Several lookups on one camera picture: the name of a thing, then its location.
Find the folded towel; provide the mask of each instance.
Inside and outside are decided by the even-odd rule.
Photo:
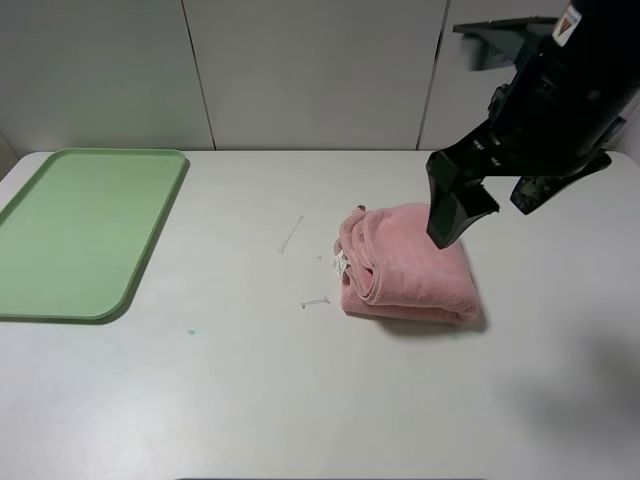
[[[429,206],[365,211],[340,227],[335,244],[349,260],[342,308],[355,315],[463,324],[479,301],[459,242],[439,250],[426,233]]]

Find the white table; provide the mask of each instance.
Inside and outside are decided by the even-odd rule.
[[[187,156],[123,317],[0,323],[3,480],[638,478],[627,157],[529,217],[514,179],[486,181],[503,211],[463,238],[488,328],[452,333],[346,317],[331,268],[356,205],[428,199],[428,152]],[[0,206],[46,157],[20,161]]]

